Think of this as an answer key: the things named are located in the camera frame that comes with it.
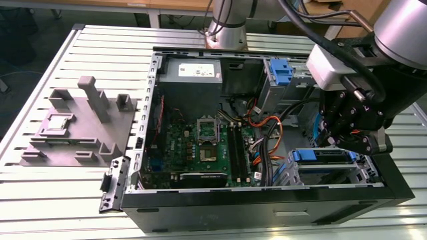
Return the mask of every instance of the slotted aluminum table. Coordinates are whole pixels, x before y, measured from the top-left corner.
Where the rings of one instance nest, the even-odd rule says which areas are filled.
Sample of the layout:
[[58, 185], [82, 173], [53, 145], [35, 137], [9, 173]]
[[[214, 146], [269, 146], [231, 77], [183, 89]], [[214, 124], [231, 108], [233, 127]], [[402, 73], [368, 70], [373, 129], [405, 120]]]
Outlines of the slotted aluminum table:
[[[305, 37], [249, 34], [254, 51], [306, 53]], [[388, 130], [392, 154], [416, 199], [381, 208], [341, 225], [145, 234], [125, 213], [99, 214], [103, 167], [21, 166], [22, 153], [39, 130], [54, 88], [78, 89], [95, 76], [107, 97], [130, 94], [145, 105], [153, 47], [205, 48], [197, 31], [87, 25], [74, 29], [0, 143], [0, 239], [427, 239], [427, 118], [414, 104]], [[142, 111], [135, 120], [142, 118]], [[135, 145], [130, 136], [130, 146]]]

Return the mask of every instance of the gray plastic stand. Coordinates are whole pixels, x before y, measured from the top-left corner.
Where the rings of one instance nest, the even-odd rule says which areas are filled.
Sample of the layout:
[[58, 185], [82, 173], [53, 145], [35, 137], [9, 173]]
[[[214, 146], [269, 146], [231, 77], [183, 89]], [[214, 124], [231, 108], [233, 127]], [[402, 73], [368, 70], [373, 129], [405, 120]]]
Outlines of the gray plastic stand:
[[109, 167], [126, 152], [137, 100], [127, 94], [107, 98], [97, 79], [82, 76], [78, 86], [86, 97], [55, 89], [53, 108], [22, 155], [23, 166]]

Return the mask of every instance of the green circuit board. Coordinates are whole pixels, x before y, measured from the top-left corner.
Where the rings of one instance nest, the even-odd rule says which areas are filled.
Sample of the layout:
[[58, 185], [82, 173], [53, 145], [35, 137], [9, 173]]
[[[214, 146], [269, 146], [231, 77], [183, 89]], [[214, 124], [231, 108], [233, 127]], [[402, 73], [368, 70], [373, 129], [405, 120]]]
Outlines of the green circuit board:
[[[213, 126], [201, 125], [201, 136], [213, 136]], [[250, 127], [242, 128], [242, 136], [246, 140], [254, 137], [254, 130]], [[250, 182], [233, 181], [231, 160], [229, 151], [227, 126], [219, 125], [219, 141], [217, 145], [198, 143], [197, 124], [171, 124], [166, 133], [166, 148], [162, 160], [162, 170], [154, 175], [157, 188], [167, 189], [167, 177], [162, 173], [225, 173], [229, 176], [229, 187], [255, 186], [251, 176], [250, 159], [246, 156], [247, 172]]]

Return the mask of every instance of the desk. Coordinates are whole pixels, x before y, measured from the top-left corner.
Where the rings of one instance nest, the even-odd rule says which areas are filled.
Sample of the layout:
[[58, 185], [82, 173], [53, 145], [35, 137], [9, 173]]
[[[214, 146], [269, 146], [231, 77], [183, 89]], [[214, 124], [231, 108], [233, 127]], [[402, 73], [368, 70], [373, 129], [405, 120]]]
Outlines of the desk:
[[[77, 88], [79, 77], [89, 75], [95, 76], [97, 87], [105, 89], [107, 95], [123, 93], [145, 99], [149, 68], [141, 68], [137, 63], [149, 66], [154, 46], [205, 48], [205, 41], [195, 30], [87, 25], [83, 30], [71, 31], [0, 142], [2, 240], [427, 238], [427, 118], [417, 103], [396, 117], [386, 130], [394, 144], [392, 156], [416, 198], [400, 206], [377, 209], [341, 225], [145, 234], [125, 213], [99, 214], [106, 167], [21, 166], [23, 149], [41, 127], [38, 121], [45, 119], [53, 106], [46, 98], [54, 88]], [[314, 43], [302, 36], [249, 33], [247, 46], [250, 51], [309, 54]], [[139, 70], [118, 74], [125, 68]], [[137, 137], [131, 138], [130, 146], [135, 146]]]
[[210, 0], [0, 0], [5, 7], [149, 14], [157, 29], [161, 14], [205, 16], [209, 3]]

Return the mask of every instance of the ram slot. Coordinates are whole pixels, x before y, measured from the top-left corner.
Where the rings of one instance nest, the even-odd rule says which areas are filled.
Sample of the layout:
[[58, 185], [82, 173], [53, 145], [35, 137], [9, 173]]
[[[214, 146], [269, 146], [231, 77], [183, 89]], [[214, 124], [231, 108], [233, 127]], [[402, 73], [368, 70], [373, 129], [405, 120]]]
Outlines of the ram slot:
[[242, 127], [237, 127], [234, 131], [234, 140], [235, 140], [235, 152], [237, 152], [237, 158], [239, 162], [239, 176], [241, 181], [246, 182], [249, 177], [249, 164], [247, 164], [247, 158], [246, 158], [246, 146], [243, 143], [243, 136], [242, 136]]
[[241, 177], [239, 172], [239, 160], [238, 160], [238, 151], [235, 144], [235, 126], [227, 126], [227, 141], [229, 141], [229, 156], [230, 156], [230, 165], [231, 165], [231, 179], [234, 181]]

